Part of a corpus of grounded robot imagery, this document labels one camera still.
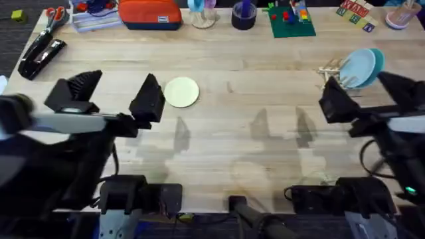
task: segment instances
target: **green lego baseplate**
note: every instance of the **green lego baseplate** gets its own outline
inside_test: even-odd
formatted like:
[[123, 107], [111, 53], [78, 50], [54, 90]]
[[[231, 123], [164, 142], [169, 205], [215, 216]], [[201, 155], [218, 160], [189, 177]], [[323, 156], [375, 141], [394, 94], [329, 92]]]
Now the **green lego baseplate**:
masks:
[[268, 17], [272, 26], [274, 38], [281, 37], [312, 37], [316, 35], [310, 14], [308, 20], [298, 21], [295, 16], [294, 23], [288, 23], [283, 20], [285, 11], [292, 11], [291, 7], [272, 7], [268, 10]]

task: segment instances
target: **black cable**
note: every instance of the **black cable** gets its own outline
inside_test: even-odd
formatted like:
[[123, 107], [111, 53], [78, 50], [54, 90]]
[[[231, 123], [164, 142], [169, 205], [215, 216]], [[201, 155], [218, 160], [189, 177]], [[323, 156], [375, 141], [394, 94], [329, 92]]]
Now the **black cable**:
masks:
[[359, 159], [360, 159], [360, 164], [361, 164], [361, 167], [369, 174], [369, 175], [372, 175], [372, 176], [376, 176], [376, 177], [382, 177], [382, 178], [385, 178], [385, 179], [394, 179], [394, 176], [392, 176], [392, 175], [385, 175], [385, 174], [382, 174], [382, 173], [377, 173], [376, 171], [377, 170], [379, 170], [380, 169], [380, 167], [385, 163], [385, 159], [381, 159], [380, 161], [378, 161], [377, 163], [375, 163], [375, 166], [374, 166], [374, 170], [373, 171], [371, 171], [371, 170], [369, 170], [368, 168], [366, 168], [366, 166], [365, 166], [365, 158], [364, 158], [364, 156], [365, 156], [365, 151], [366, 151], [366, 149], [367, 149], [367, 147], [369, 147], [369, 145], [371, 145], [372, 143], [374, 143], [375, 142], [375, 140], [374, 139], [371, 139], [371, 140], [369, 140], [369, 141], [367, 141], [362, 147], [361, 147], [361, 149], [360, 149], [360, 153], [359, 153]]
[[174, 239], [174, 232], [176, 227], [177, 227], [177, 215], [175, 215], [173, 230], [171, 231], [171, 239]]
[[[118, 173], [120, 172], [120, 162], [118, 161], [117, 147], [115, 146], [115, 144], [112, 146], [112, 157], [114, 158], [115, 173], [111, 176], [101, 177], [98, 183], [112, 179], [114, 178], [114, 176], [118, 175]], [[90, 204], [90, 207], [91, 208], [97, 207], [99, 205], [99, 201], [100, 201], [100, 197], [94, 198], [92, 200], [92, 203]]]
[[287, 195], [286, 195], [286, 192], [288, 192], [289, 190], [291, 190], [292, 189], [292, 187], [287, 187], [286, 189], [284, 189], [284, 196], [285, 196], [285, 199], [286, 200], [288, 200], [288, 201], [290, 201], [290, 202], [292, 202], [292, 198], [290, 198], [290, 197], [288, 197]]
[[239, 225], [239, 239], [245, 239], [245, 231], [244, 231], [244, 227], [242, 225], [242, 217], [239, 214], [236, 214], [236, 220], [238, 222]]
[[114, 158], [115, 175], [118, 175], [120, 172], [120, 162], [118, 161], [117, 147], [115, 144], [112, 146], [112, 157]]
[[372, 204], [373, 208], [376, 210], [376, 212], [379, 214], [379, 216], [381, 216], [384, 220], [386, 220], [389, 224], [391, 224], [397, 230], [403, 232], [406, 236], [408, 236], [411, 239], [419, 239], [419, 237], [417, 235], [415, 235], [415, 234], [413, 234], [413, 232], [407, 230], [407, 228], [405, 228], [403, 225], [398, 224], [395, 221], [393, 221], [387, 214], [385, 214], [379, 208], [379, 206], [376, 204], [376, 202], [374, 200], [371, 200], [371, 204]]

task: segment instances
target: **cup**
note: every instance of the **cup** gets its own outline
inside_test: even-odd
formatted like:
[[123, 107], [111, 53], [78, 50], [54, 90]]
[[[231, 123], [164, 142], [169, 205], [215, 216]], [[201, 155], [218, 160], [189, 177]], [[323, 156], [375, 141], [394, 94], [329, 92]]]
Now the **cup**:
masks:
[[418, 3], [414, 3], [412, 8], [409, 8], [407, 2], [404, 2], [395, 11], [389, 12], [386, 15], [385, 21], [394, 29], [405, 29], [410, 20], [412, 20], [421, 9], [422, 6]]

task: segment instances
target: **toy block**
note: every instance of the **toy block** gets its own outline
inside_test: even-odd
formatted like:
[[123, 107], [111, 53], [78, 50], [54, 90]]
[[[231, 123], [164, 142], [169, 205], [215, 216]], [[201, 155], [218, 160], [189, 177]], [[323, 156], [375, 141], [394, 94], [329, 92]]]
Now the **toy block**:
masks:
[[363, 30], [367, 31], [368, 33], [373, 31], [373, 29], [375, 28], [374, 25], [372, 25], [371, 23], [367, 23], [364, 27]]
[[356, 24], [358, 21], [360, 20], [360, 16], [353, 14], [353, 16], [351, 16], [350, 21], [354, 24]]
[[337, 14], [340, 15], [340, 16], [343, 16], [346, 11], [347, 10], [345, 8], [340, 7], [337, 10]]
[[369, 20], [369, 23], [372, 24], [372, 25], [374, 25], [374, 26], [377, 26], [378, 25], [378, 21], [375, 20], [375, 19], [373, 19], [373, 18], [371, 18], [371, 20]]
[[369, 10], [361, 7], [357, 12], [356, 12], [360, 17], [366, 17], [366, 15], [369, 13]]
[[361, 29], [366, 26], [368, 21], [364, 18], [360, 18], [360, 20], [356, 23], [356, 26], [360, 27]]
[[359, 4], [360, 6], [363, 6], [364, 4], [366, 4], [366, 1], [364, 1], [364, 0], [357, 0], [356, 3]]
[[366, 17], [363, 17], [366, 21], [368, 21], [368, 22], [370, 22], [371, 20], [372, 20], [372, 17], [371, 16], [366, 16]]
[[352, 10], [347, 10], [345, 12], [345, 14], [343, 15], [343, 18], [344, 19], [347, 19], [347, 20], [350, 20], [353, 15], [354, 15], [354, 12]]
[[362, 9], [363, 7], [361, 6], [361, 5], [359, 5], [359, 4], [357, 4], [357, 3], [354, 3], [352, 6], [351, 6], [351, 8], [350, 8], [350, 10], [352, 10], [354, 13], [358, 13], [359, 11], [361, 11], [361, 9]]
[[345, 8], [345, 9], [348, 9], [348, 10], [350, 10], [351, 9], [351, 6], [353, 6], [354, 5], [354, 1], [352, 1], [352, 0], [345, 0], [342, 4], [341, 4], [341, 7], [342, 8]]
[[16, 10], [12, 12], [11, 19], [18, 22], [18, 23], [26, 23], [27, 22], [27, 15], [22, 10]]
[[363, 5], [364, 8], [366, 8], [367, 10], [371, 10], [373, 8], [373, 5], [366, 3]]

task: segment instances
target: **toy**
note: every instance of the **toy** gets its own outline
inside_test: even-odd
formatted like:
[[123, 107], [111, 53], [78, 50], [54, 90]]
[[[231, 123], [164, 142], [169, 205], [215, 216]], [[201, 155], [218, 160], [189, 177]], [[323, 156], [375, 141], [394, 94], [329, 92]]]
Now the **toy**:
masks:
[[298, 21], [310, 21], [305, 0], [290, 0], [290, 5], [294, 15], [298, 16]]
[[17, 23], [26, 23], [28, 17], [25, 15], [23, 10], [16, 10], [12, 12], [11, 19]]
[[[290, 4], [291, 7], [272, 7], [268, 10], [273, 36], [275, 38], [315, 36], [316, 32], [304, 0], [291, 0]], [[283, 17], [275, 20], [273, 15]]]
[[345, 0], [338, 8], [337, 14], [370, 33], [378, 25], [378, 21], [369, 15], [372, 8], [373, 6], [364, 0]]

